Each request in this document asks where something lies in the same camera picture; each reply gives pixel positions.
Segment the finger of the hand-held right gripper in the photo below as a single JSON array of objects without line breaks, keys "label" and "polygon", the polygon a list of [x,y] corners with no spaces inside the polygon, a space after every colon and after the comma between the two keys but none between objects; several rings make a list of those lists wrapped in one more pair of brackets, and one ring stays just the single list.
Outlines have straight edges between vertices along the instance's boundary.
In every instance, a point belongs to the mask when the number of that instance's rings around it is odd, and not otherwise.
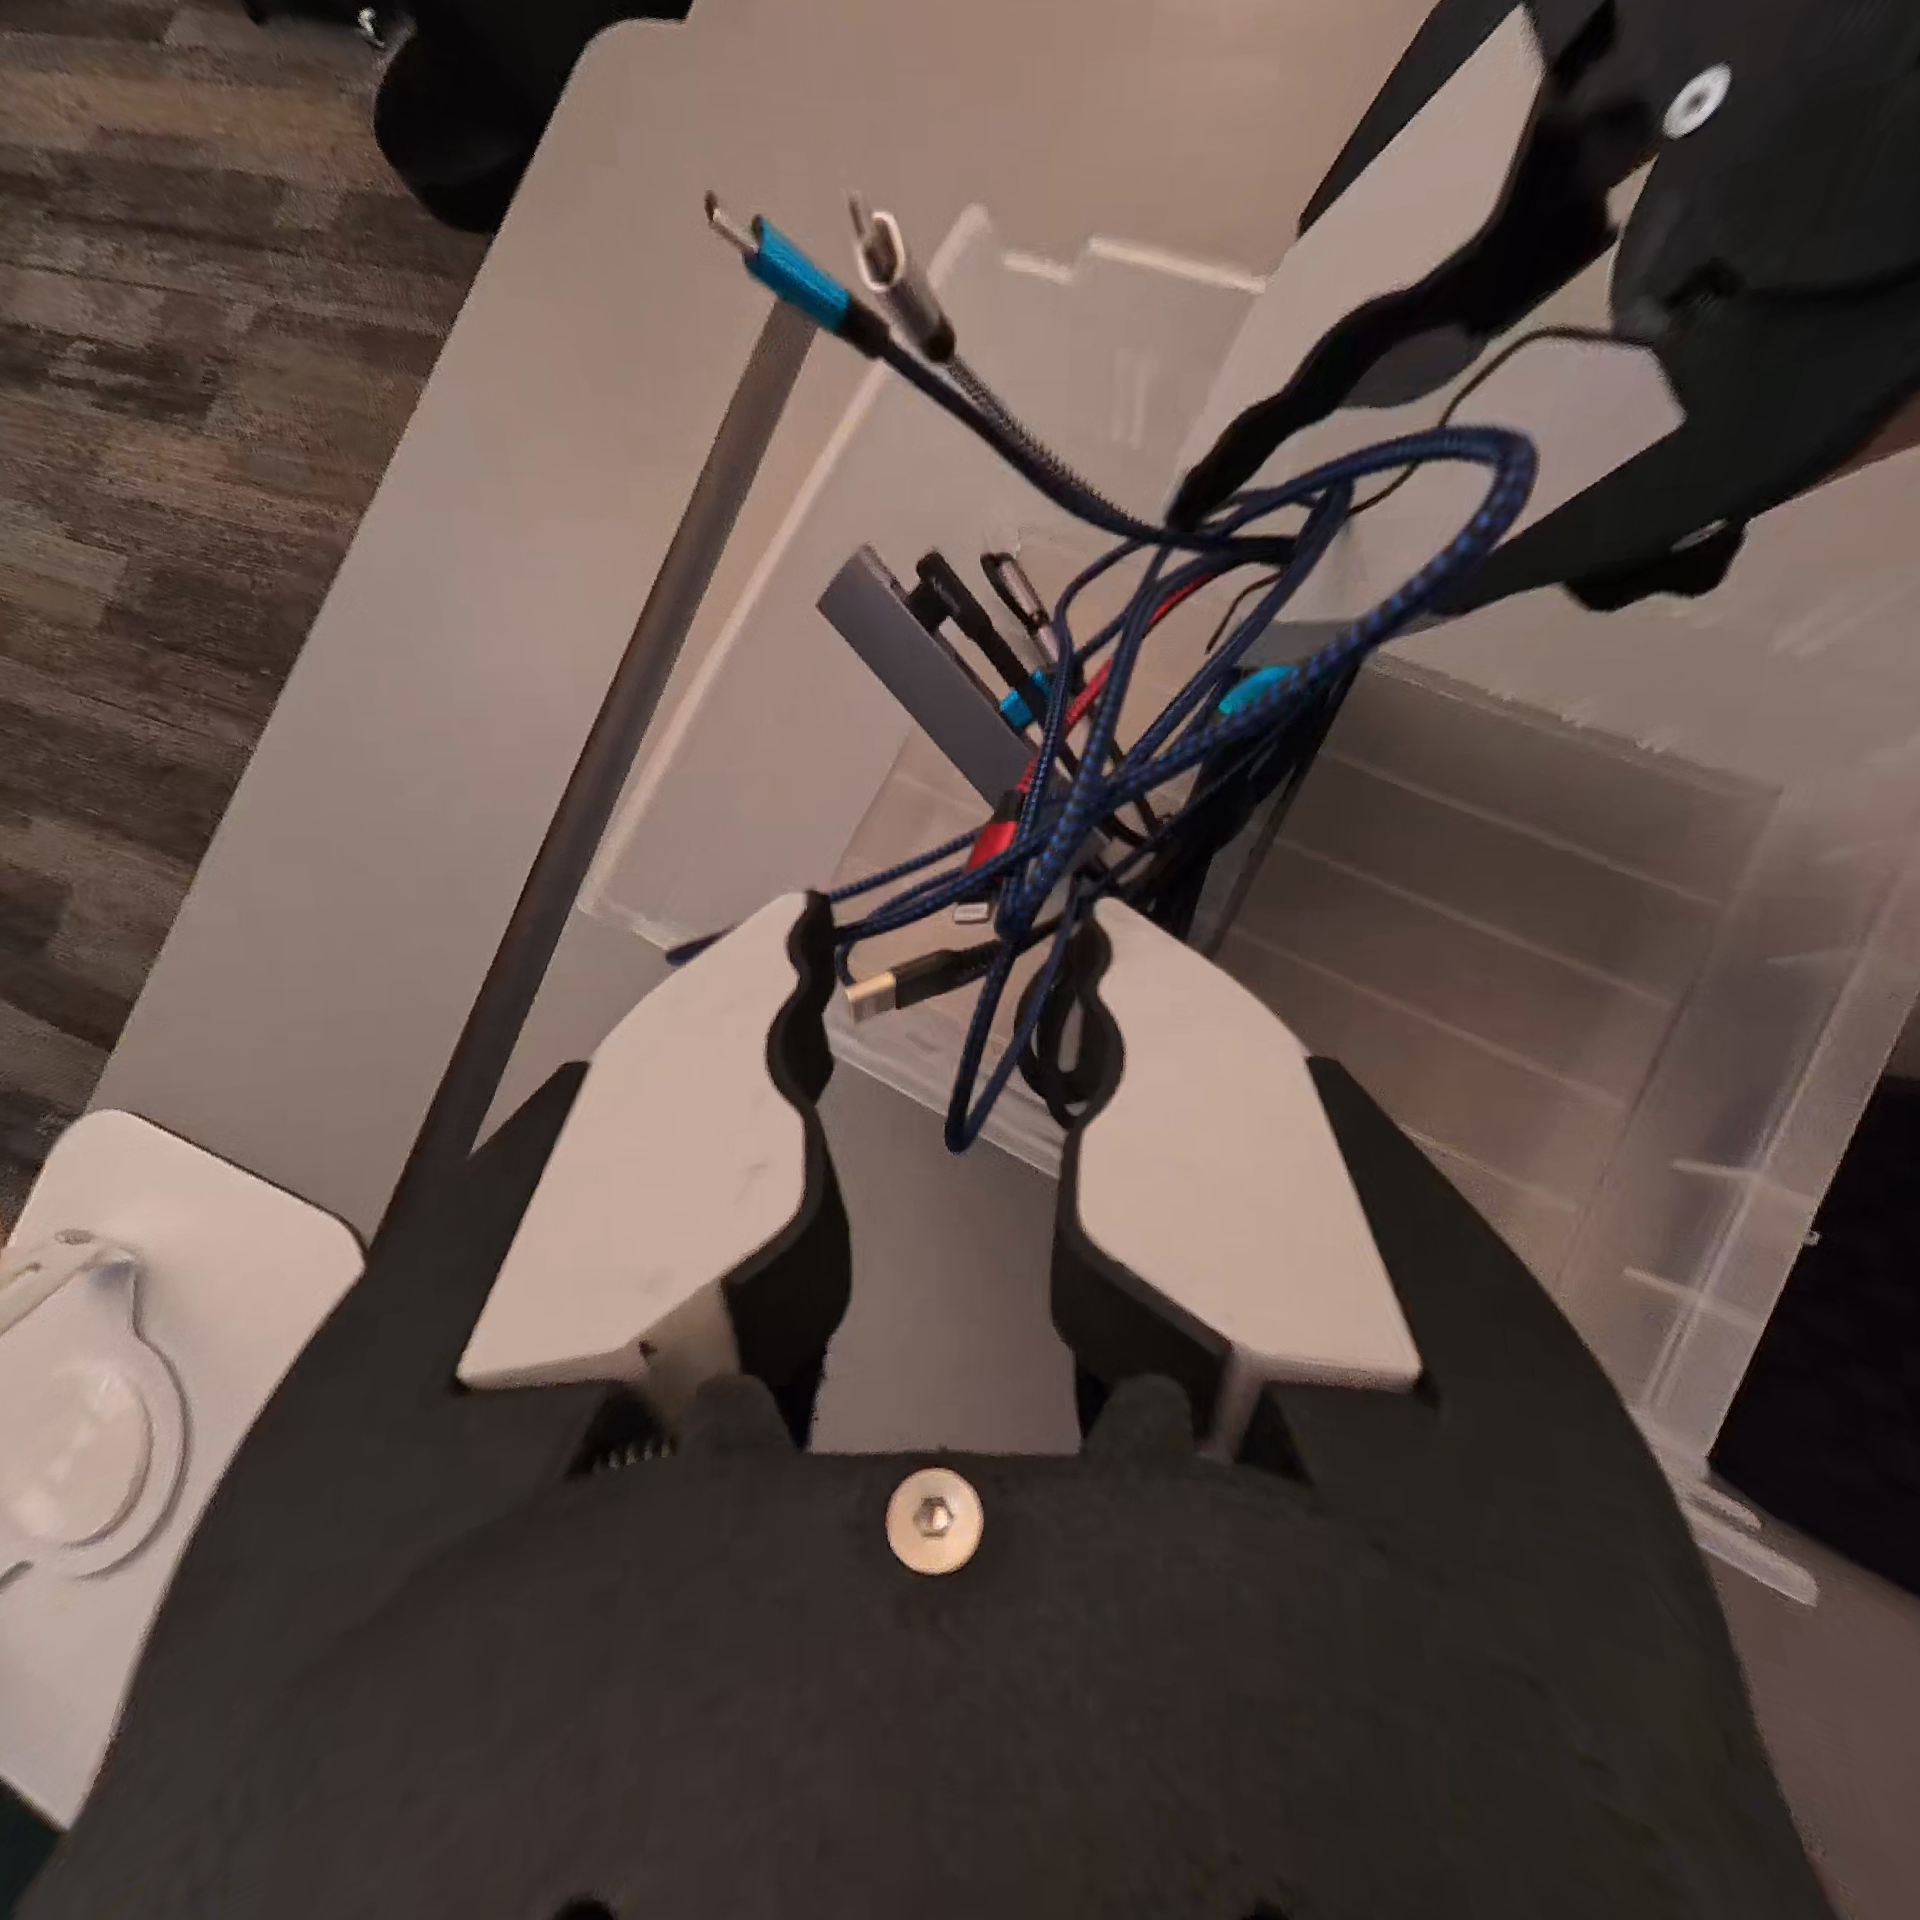
[{"label": "finger of the hand-held right gripper", "polygon": [[1436,614],[1464,616],[1543,587],[1570,587],[1601,610],[1707,592],[1745,549],[1748,468],[1745,432],[1674,432],[1503,540]]},{"label": "finger of the hand-held right gripper", "polygon": [[1199,523],[1336,411],[1383,411],[1441,390],[1612,237],[1605,181],[1588,155],[1525,149],[1471,243],[1412,286],[1372,295],[1321,327],[1288,381],[1220,429],[1172,494],[1168,523]]}]

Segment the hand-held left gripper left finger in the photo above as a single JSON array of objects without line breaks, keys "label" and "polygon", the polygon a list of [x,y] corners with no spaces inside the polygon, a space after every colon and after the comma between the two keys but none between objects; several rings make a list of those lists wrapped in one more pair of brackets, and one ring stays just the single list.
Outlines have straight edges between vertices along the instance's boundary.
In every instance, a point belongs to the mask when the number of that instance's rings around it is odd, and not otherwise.
[{"label": "hand-held left gripper left finger", "polygon": [[850,1298],[820,1096],[832,908],[788,894],[592,1052],[459,1357],[472,1390],[815,1380]]}]

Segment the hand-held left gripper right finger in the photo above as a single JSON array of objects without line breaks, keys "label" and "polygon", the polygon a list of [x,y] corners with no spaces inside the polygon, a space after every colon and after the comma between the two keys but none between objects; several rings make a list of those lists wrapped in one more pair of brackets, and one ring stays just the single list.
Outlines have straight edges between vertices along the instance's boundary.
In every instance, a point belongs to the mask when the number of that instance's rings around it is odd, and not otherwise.
[{"label": "hand-held left gripper right finger", "polygon": [[1075,943],[1095,1079],[1049,1311],[1093,1404],[1159,1376],[1200,1443],[1243,1443],[1274,1386],[1411,1391],[1424,1362],[1308,1047],[1124,903]]}]

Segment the grey usb hub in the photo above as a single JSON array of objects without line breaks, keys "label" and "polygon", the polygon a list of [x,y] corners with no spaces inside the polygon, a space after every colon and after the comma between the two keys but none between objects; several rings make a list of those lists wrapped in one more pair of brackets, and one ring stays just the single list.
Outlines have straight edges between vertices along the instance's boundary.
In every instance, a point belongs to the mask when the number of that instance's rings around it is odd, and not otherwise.
[{"label": "grey usb hub", "polygon": [[944,627],[951,621],[970,637],[989,632],[989,662],[1013,671],[1013,691],[1026,695],[1033,675],[970,589],[951,595],[925,573],[914,589],[905,589],[877,550],[865,543],[835,572],[819,610],[985,803],[997,805],[1020,789],[1035,748],[1016,718],[1002,711],[1002,695],[955,652]]}]

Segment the white tablet stand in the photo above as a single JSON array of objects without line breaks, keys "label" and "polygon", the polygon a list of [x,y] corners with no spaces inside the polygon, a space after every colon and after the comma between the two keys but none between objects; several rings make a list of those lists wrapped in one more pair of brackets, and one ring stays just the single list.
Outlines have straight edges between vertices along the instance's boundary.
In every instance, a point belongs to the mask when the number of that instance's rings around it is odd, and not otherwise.
[{"label": "white tablet stand", "polygon": [[193,1530],[364,1259],[138,1116],[56,1142],[3,1303],[3,1771],[39,1818],[80,1812]]}]

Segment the clear plastic bin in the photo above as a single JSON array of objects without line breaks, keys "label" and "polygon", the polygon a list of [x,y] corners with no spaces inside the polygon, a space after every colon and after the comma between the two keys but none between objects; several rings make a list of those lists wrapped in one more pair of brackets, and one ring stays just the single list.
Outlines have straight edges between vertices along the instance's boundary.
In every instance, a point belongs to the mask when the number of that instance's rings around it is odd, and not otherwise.
[{"label": "clear plastic bin", "polygon": [[[819,613],[868,547],[1107,540],[873,371],[650,739],[584,910],[656,948],[987,803]],[[1548,1284],[1699,1541],[1813,1575],[1707,1456],[1916,1005],[1916,447],[1768,514],[1695,602],[1531,592],[1391,643],[1196,942],[1343,1061]]]}]

